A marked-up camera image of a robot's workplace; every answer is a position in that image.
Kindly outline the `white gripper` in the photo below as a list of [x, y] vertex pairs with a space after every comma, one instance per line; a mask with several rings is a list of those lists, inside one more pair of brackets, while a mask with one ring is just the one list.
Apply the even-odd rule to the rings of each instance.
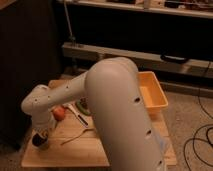
[[34, 126], [34, 130], [41, 138], [46, 139], [55, 130], [55, 127], [56, 127], [56, 122], [51, 121], [45, 124], [36, 124]]

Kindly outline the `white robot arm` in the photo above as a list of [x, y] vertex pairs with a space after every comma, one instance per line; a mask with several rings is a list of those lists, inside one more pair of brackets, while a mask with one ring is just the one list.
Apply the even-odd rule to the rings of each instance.
[[81, 98], [87, 99], [112, 171], [167, 171], [133, 61], [104, 59], [57, 88], [38, 85], [21, 109], [37, 132], [49, 132], [54, 127], [51, 108]]

